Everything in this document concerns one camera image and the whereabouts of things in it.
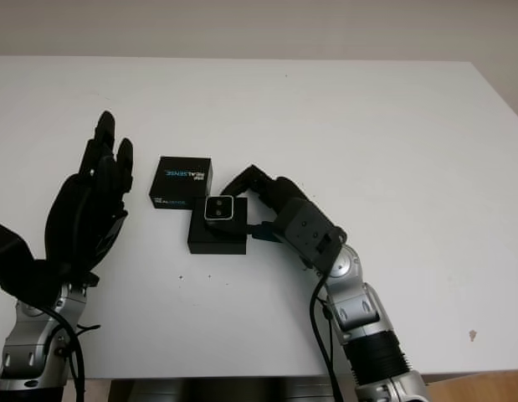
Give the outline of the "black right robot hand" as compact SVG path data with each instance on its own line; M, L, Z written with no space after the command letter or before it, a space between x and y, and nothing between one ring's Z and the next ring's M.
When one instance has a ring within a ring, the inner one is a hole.
M222 190L221 194L238 197L248 190L256 193L259 200L277 214L292 198L307 199L290 179L281 176L271 178L255 165L245 168Z

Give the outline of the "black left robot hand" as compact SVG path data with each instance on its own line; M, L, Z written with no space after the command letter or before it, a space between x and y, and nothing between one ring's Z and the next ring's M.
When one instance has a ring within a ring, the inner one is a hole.
M128 215L123 198L133 181L133 146L127 138L117 150L114 145L115 118L104 111L78 172L65 180L49 211L46 261L61 281L86 283Z

